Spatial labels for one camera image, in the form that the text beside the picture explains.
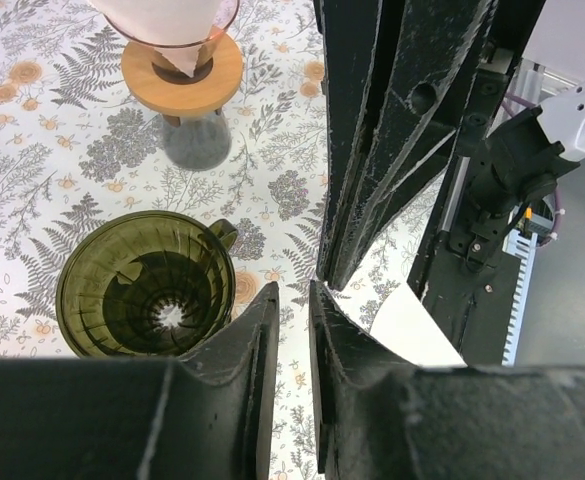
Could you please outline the green glass dripper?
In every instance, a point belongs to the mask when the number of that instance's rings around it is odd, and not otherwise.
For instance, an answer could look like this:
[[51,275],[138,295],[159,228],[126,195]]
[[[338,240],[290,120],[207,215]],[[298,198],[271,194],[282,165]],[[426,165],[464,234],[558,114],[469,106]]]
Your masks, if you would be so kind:
[[231,321],[238,231],[141,211],[98,227],[69,255],[56,289],[64,340],[80,357],[174,356]]

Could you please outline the grey glass carafe wooden collar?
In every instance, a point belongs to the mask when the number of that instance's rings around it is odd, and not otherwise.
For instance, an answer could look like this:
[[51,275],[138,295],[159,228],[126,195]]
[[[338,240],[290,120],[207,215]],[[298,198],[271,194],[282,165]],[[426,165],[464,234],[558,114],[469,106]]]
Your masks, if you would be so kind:
[[129,42],[121,60],[133,97],[162,118],[162,147],[178,167],[205,171],[229,155],[232,137],[223,107],[243,75],[236,42],[222,33],[198,50],[192,76],[149,46]]

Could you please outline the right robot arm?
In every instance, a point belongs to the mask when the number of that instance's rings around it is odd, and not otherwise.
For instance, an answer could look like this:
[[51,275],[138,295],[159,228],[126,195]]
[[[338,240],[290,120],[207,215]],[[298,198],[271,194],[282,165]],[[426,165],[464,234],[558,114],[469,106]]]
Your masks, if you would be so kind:
[[585,82],[494,123],[539,1],[318,1],[328,197],[316,267],[345,287],[375,237],[454,157],[476,173],[458,250],[485,264],[492,219],[585,159]]

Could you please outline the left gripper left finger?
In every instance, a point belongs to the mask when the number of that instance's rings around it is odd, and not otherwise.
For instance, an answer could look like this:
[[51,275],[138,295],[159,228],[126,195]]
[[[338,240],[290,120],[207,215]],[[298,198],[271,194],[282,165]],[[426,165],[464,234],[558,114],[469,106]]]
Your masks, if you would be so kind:
[[180,359],[0,359],[0,479],[264,479],[279,288]]

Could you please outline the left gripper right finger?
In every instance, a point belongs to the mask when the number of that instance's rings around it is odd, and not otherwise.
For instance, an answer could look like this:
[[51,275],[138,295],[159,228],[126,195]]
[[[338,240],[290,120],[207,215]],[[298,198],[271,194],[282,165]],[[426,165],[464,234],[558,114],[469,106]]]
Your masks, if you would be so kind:
[[585,368],[409,363],[309,287],[327,479],[585,479]]

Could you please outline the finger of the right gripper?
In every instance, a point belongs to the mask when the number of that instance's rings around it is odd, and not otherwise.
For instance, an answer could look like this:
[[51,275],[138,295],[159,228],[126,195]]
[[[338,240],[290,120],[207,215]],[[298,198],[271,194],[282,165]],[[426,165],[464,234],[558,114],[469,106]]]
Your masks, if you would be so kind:
[[338,256],[365,159],[366,136],[378,121],[401,30],[400,1],[317,1],[327,101],[328,192],[317,277],[336,278]]
[[343,289],[375,237],[447,164],[497,5],[400,1],[401,30],[351,211],[334,290]]

